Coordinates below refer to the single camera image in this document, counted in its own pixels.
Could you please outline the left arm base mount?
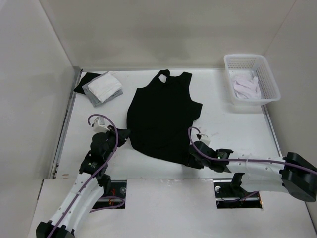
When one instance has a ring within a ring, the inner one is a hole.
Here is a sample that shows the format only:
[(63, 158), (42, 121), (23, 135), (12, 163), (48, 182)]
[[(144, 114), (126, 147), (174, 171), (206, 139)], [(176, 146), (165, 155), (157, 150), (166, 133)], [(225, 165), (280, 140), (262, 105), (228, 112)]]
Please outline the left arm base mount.
[(109, 175), (104, 175), (102, 185), (104, 185), (104, 193), (94, 205), (94, 209), (115, 207), (124, 202), (127, 180), (113, 180)]

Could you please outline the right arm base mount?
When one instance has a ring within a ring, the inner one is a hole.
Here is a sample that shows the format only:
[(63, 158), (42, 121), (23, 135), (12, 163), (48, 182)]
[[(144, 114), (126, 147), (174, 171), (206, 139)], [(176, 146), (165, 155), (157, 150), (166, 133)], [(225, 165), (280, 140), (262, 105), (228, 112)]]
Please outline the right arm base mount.
[(234, 174), (233, 178), (213, 181), (216, 206), (218, 209), (262, 209), (259, 192), (247, 192), (241, 187), (243, 173)]

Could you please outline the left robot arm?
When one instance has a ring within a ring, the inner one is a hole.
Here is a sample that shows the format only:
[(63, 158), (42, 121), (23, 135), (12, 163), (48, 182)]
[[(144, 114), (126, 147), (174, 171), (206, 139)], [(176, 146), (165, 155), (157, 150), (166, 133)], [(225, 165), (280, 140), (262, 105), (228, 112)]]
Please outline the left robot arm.
[(74, 238), (101, 197), (109, 196), (111, 178), (105, 174), (109, 159), (125, 144), (131, 130), (108, 126), (106, 132), (92, 137), (90, 150), (83, 160), (79, 174), (63, 203), (48, 222), (40, 222), (37, 238)]

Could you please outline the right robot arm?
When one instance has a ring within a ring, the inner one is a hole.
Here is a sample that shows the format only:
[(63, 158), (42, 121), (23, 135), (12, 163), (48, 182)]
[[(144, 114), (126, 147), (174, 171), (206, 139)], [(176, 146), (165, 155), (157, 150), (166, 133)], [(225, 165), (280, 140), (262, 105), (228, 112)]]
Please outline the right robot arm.
[(316, 201), (317, 169), (297, 153), (261, 158), (230, 149), (213, 150), (200, 141), (190, 145), (189, 153), (200, 167), (233, 175), (230, 182), (216, 183), (217, 198), (238, 202), (260, 191), (274, 191), (305, 202)]

